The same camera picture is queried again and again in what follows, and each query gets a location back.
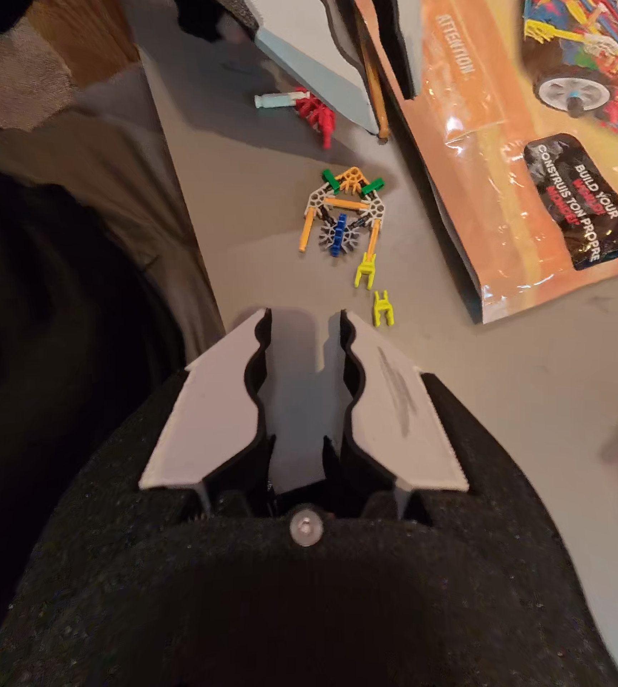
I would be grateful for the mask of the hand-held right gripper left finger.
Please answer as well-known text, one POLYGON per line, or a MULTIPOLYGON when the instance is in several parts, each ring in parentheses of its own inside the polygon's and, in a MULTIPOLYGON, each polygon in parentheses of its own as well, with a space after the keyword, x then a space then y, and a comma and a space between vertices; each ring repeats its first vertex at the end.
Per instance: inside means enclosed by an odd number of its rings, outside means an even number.
POLYGON ((259 397, 271 339, 272 311, 260 308, 187 366, 140 490, 194 490, 207 512, 240 493, 253 515, 272 513, 274 438, 259 397))

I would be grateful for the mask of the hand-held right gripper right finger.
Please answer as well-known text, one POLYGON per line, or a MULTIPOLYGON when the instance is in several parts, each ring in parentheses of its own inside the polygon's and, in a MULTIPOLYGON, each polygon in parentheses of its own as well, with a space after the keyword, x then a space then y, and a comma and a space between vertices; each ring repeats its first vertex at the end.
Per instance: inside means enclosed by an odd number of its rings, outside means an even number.
POLYGON ((358 497, 390 493, 403 514, 418 492, 469 493, 423 370, 353 311, 340 312, 340 346, 351 399, 339 460, 358 497))

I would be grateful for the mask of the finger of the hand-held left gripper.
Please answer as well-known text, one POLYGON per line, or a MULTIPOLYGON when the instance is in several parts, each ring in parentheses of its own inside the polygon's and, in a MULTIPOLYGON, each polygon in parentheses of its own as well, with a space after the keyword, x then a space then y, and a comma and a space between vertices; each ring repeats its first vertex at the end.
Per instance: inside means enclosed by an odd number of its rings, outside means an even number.
POLYGON ((328 107, 376 135, 379 125, 337 1, 247 1, 255 44, 328 107))
POLYGON ((422 90, 423 24, 421 1, 373 1, 378 33, 399 90, 406 100, 422 90))

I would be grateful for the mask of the yellow clip connector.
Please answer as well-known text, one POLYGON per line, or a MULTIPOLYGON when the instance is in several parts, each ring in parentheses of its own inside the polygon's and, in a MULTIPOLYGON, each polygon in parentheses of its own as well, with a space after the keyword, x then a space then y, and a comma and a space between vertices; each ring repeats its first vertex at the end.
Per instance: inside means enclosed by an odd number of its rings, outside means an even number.
POLYGON ((373 288, 373 282, 375 279, 375 252, 365 252, 363 254, 362 260, 357 266, 356 275, 354 279, 354 288, 359 288, 362 278, 366 279, 366 289, 371 290, 373 288))
POLYGON ((372 313, 374 327, 379 328, 383 321, 385 321, 387 326, 394 326, 394 310, 387 289, 384 289, 382 292, 374 292, 372 313))

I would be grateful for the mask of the small multicolour toy assembly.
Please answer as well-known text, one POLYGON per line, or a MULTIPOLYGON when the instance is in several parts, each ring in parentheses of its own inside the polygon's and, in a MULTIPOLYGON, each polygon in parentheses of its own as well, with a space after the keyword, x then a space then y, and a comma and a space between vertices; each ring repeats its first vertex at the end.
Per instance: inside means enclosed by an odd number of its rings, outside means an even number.
POLYGON ((308 207, 316 208, 313 227, 321 226, 320 243, 324 250, 333 257, 352 252, 364 232, 369 235, 369 244, 374 219, 382 220, 382 233, 386 206, 381 192, 386 183, 381 176, 370 181, 359 167, 352 166, 339 174, 324 169, 321 181, 310 194, 304 213, 308 207))

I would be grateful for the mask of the white toy rod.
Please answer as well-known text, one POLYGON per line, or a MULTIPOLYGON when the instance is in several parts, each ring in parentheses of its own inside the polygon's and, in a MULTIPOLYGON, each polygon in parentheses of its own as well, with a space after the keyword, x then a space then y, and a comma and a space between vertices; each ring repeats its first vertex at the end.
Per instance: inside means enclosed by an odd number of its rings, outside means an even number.
POLYGON ((254 96, 254 106, 257 109, 296 108, 299 102, 308 99, 308 91, 290 91, 284 93, 264 93, 254 96))

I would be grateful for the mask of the long yellow rod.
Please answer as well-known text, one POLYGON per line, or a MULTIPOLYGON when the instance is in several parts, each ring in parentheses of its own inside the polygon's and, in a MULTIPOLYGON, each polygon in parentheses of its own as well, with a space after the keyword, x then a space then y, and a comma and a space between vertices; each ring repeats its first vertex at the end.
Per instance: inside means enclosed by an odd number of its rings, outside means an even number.
POLYGON ((361 15, 356 13, 355 20, 371 104, 378 123, 378 139, 381 143, 386 143, 390 138, 390 126, 382 91, 377 54, 361 15))

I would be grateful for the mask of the red fan connector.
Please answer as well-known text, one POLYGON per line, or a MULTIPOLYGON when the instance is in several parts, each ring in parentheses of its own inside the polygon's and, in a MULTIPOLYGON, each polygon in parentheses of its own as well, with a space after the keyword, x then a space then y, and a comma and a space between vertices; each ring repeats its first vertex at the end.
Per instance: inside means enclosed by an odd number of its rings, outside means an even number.
POLYGON ((305 88, 298 88, 297 93, 301 97, 295 100, 296 114, 318 132, 322 148, 330 150, 336 128, 336 114, 320 98, 305 88))

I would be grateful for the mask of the wooden cabinet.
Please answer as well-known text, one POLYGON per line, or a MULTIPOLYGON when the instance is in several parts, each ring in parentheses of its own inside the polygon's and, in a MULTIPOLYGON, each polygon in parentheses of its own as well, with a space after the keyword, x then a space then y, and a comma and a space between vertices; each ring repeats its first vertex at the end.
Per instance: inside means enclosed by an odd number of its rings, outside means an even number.
POLYGON ((34 1, 26 18, 80 89, 140 62, 120 1, 34 1))

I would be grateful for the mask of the construction toy set plastic bag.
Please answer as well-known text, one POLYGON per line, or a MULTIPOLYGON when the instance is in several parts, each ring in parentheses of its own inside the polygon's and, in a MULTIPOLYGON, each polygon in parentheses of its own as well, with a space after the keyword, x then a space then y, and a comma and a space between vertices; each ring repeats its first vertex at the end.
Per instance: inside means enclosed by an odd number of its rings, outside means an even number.
POLYGON ((475 282, 482 322, 618 276, 618 1, 421 1, 403 98, 356 1, 475 282))

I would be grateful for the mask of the person's black top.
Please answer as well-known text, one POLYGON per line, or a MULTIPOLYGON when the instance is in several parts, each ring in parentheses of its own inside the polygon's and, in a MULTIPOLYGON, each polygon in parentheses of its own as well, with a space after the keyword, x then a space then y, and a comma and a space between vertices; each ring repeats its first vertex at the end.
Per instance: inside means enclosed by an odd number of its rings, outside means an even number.
POLYGON ((0 172, 0 624, 68 483, 183 365, 173 316, 100 215, 0 172))

